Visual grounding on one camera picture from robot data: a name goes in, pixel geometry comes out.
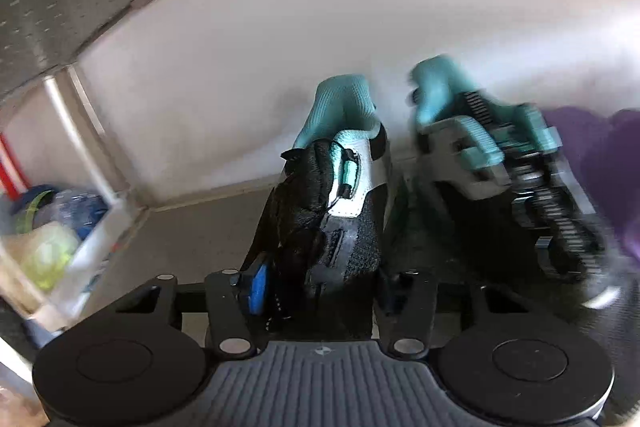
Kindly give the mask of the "black teal sneaker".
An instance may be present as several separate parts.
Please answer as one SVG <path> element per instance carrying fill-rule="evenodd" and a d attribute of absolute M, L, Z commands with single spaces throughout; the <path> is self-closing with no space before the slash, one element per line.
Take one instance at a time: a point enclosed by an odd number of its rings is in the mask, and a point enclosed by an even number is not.
<path fill-rule="evenodd" d="M 282 158 L 242 264 L 260 264 L 247 311 L 271 338 L 367 339 L 394 189 L 367 79 L 320 82 Z"/>
<path fill-rule="evenodd" d="M 491 98 L 447 55 L 416 64 L 410 79 L 414 189 L 471 277 L 599 337 L 634 333 L 637 282 L 540 109 Z"/>

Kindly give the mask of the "purple slide sandal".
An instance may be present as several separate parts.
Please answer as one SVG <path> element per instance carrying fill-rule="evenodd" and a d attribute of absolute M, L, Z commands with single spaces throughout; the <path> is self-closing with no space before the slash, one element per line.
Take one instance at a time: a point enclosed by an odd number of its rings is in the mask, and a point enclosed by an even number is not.
<path fill-rule="evenodd" d="M 611 225 L 620 247 L 639 257 L 640 131 L 637 109 L 602 117 L 575 106 L 546 109 L 563 152 L 594 207 Z"/>

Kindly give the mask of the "white side shelf unit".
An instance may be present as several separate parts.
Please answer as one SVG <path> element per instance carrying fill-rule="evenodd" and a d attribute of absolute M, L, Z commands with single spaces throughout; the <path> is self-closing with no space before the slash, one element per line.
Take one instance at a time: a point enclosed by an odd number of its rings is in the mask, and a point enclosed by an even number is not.
<path fill-rule="evenodd" d="M 1 237 L 1 296 L 15 311 L 54 333 L 74 325 L 111 254 L 141 210 L 119 200 L 83 241 L 52 221 Z"/>

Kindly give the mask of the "yellow green bag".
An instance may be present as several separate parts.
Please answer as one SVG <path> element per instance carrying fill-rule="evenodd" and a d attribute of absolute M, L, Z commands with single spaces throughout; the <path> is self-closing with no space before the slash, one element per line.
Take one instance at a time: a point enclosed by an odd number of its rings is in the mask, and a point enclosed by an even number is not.
<path fill-rule="evenodd" d="M 74 230 L 51 221 L 18 236 L 22 241 L 21 268 L 40 291 L 48 293 L 62 279 L 81 240 Z"/>

